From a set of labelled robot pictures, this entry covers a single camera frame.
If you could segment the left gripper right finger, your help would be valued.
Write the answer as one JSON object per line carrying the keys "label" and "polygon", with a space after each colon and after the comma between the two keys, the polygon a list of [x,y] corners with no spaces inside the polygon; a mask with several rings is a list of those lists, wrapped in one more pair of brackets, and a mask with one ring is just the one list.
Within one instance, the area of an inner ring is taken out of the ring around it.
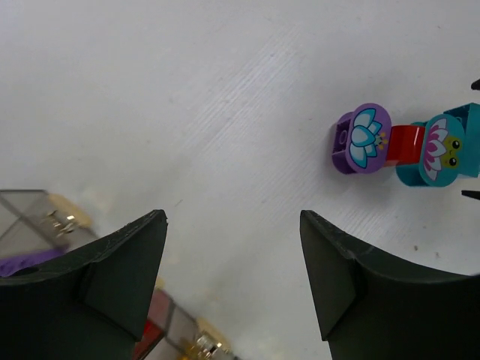
{"label": "left gripper right finger", "polygon": [[300,237],[333,359],[477,359],[479,277],[387,253],[311,210]]}

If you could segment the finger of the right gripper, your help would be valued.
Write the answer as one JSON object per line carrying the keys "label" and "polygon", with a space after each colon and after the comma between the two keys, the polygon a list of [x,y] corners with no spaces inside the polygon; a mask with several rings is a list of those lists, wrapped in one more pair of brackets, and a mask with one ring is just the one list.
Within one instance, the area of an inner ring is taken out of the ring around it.
{"label": "finger of the right gripper", "polygon": [[474,200],[480,200],[480,191],[479,190],[462,190],[461,195],[468,197]]}
{"label": "finger of the right gripper", "polygon": [[474,91],[479,91],[480,90],[480,79],[477,79],[476,81],[474,81],[470,88]]}

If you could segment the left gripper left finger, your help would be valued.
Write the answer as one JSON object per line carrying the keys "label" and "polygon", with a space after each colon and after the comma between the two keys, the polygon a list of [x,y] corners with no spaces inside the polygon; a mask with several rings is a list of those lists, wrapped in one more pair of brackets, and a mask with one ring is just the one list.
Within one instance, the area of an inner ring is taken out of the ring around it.
{"label": "left gripper left finger", "polygon": [[132,359],[167,237],[153,210],[1,279],[2,359]]}

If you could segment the teal base lego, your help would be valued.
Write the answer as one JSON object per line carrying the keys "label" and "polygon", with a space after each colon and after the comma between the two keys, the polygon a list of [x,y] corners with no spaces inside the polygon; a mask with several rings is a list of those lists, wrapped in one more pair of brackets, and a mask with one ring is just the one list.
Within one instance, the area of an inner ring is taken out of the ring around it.
{"label": "teal base lego", "polygon": [[463,150],[460,152],[460,169],[462,176],[477,178],[479,176],[479,105],[468,103],[445,111],[454,116],[463,126]]}

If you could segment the teal frog lego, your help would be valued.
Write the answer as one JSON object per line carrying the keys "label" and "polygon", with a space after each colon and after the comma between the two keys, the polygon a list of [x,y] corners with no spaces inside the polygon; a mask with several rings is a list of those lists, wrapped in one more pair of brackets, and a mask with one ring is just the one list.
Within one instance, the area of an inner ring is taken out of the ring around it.
{"label": "teal frog lego", "polygon": [[412,123],[419,133],[414,145],[419,158],[411,164],[399,163],[397,177],[410,187],[443,188],[453,183],[459,175],[464,152],[465,130],[459,118],[439,114],[429,121]]}

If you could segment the red arch lego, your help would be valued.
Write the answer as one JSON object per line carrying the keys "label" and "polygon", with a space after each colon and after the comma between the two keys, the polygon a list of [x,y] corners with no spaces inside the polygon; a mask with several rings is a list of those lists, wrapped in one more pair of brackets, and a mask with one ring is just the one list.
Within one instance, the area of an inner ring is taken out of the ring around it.
{"label": "red arch lego", "polygon": [[409,124],[391,128],[384,167],[417,164],[422,154],[425,127]]}

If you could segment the purple lego block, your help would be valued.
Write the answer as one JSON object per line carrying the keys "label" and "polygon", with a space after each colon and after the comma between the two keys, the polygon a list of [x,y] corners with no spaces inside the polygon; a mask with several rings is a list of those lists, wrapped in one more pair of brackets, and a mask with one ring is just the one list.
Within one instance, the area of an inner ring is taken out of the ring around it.
{"label": "purple lego block", "polygon": [[23,269],[35,267],[38,264],[45,263],[60,257],[67,253],[64,247],[53,248],[49,250],[39,250],[20,255],[9,256],[1,259],[1,277],[6,278],[22,271]]}

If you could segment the purple flower lego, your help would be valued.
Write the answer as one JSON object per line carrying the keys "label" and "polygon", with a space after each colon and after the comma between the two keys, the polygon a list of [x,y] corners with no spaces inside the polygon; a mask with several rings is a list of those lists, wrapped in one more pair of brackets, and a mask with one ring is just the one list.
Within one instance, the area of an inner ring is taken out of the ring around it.
{"label": "purple flower lego", "polygon": [[390,115],[379,104],[345,113],[334,125],[334,167],[345,175],[375,173],[386,163],[391,132]]}

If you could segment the red round lego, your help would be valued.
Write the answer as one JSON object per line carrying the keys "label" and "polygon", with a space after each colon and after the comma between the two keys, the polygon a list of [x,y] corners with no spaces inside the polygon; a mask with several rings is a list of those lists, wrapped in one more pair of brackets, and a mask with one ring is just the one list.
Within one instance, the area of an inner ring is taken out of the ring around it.
{"label": "red round lego", "polygon": [[163,339],[164,330],[148,319],[142,334],[142,339],[136,343],[133,360],[143,360]]}

